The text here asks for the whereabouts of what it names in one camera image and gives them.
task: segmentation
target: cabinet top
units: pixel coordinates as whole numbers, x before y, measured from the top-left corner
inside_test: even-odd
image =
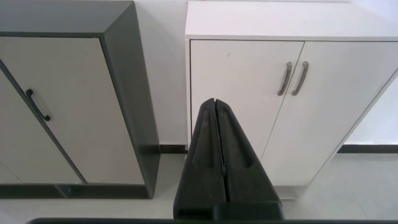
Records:
[[[398,24],[350,2],[190,1],[185,38],[398,41]]]
[[[132,1],[0,1],[0,36],[97,36],[132,4]]]

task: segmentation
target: cabinet handle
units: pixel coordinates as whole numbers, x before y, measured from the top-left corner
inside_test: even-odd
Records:
[[[303,62],[303,72],[301,73],[300,81],[298,81],[298,85],[295,90],[292,91],[292,95],[297,95],[303,86],[305,77],[307,77],[307,72],[310,64],[308,61]]]
[[[286,74],[285,74],[285,80],[284,83],[282,84],[280,90],[278,91],[278,96],[282,96],[284,94],[287,84],[289,82],[290,74],[292,73],[292,62],[287,62],[286,64]]]
[[[33,90],[28,89],[25,92],[27,98],[29,99],[29,102],[31,103],[31,105],[33,106],[33,108],[36,110],[36,112],[40,115],[40,117],[45,120],[45,121],[50,121],[50,116],[49,115],[45,115],[39,110],[39,108],[37,107],[37,105],[35,104],[35,101],[33,101],[32,99],[32,95],[33,95]]]

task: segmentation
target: black plastic object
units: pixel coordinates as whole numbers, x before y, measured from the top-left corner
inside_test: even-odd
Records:
[[[214,100],[199,110],[197,124],[174,200],[174,218],[211,219],[225,203],[223,165]]]
[[[268,176],[232,109],[221,100],[209,99],[200,107],[174,201],[174,219],[199,218],[283,219]]]
[[[49,116],[49,115],[44,115],[44,114],[39,110],[39,108],[37,107],[37,105],[35,104],[35,101],[34,101],[33,98],[32,98],[33,90],[28,89],[28,90],[26,90],[25,94],[26,94],[27,98],[29,99],[30,104],[31,104],[32,107],[35,109],[36,113],[38,113],[39,116],[40,116],[43,120],[45,120],[45,121],[50,121],[50,119],[51,119],[50,116]]]

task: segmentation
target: silver handle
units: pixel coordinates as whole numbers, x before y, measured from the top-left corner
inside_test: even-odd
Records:
[[[286,73],[285,73],[285,80],[282,84],[280,90],[278,91],[278,96],[282,96],[284,94],[287,84],[289,82],[290,74],[292,73],[292,62],[287,62],[286,64]]]
[[[305,77],[307,77],[307,72],[310,64],[308,61],[303,62],[303,72],[301,73],[300,81],[298,81],[297,87],[295,90],[293,90],[292,95],[297,95],[299,91],[301,90],[301,87],[303,86]]]

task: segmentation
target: beige cabinet door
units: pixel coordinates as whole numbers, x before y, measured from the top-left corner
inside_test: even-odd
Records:
[[[144,184],[99,39],[0,37],[0,58],[88,183]]]
[[[1,70],[0,105],[0,183],[81,183]]]

